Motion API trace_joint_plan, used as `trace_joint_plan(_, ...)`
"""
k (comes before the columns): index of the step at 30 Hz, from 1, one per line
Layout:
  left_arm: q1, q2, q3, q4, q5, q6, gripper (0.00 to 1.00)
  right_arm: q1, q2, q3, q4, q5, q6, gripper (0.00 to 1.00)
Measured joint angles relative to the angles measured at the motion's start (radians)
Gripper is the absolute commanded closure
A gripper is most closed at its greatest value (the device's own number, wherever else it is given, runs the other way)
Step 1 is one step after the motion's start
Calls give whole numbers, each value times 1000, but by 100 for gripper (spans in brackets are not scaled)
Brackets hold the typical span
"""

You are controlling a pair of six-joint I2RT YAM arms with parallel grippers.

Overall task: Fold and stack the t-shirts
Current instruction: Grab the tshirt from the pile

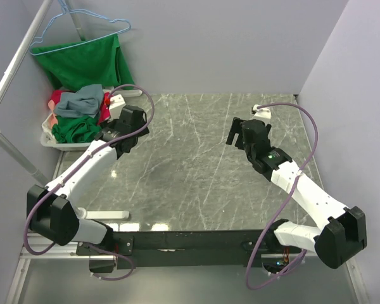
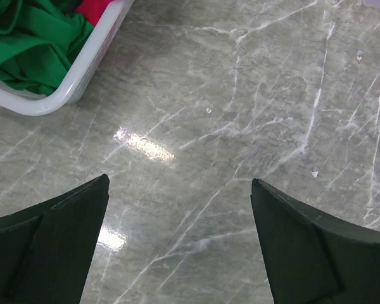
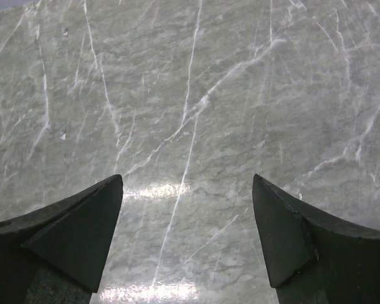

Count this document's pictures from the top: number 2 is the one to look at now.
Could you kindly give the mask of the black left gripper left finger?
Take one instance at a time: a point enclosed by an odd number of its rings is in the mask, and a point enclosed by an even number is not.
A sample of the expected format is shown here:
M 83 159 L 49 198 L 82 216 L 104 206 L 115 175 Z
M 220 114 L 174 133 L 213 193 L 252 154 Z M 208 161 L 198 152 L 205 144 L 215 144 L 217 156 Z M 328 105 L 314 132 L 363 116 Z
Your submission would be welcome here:
M 0 303 L 79 303 L 109 200 L 106 174 L 0 217 Z

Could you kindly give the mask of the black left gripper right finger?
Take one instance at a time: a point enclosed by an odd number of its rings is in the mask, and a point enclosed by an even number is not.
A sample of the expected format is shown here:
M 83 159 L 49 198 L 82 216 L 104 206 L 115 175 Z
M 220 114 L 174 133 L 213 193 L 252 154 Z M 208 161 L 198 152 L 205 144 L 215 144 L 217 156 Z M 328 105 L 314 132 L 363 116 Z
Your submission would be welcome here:
M 380 303 L 380 232 L 253 179 L 251 206 L 274 303 Z

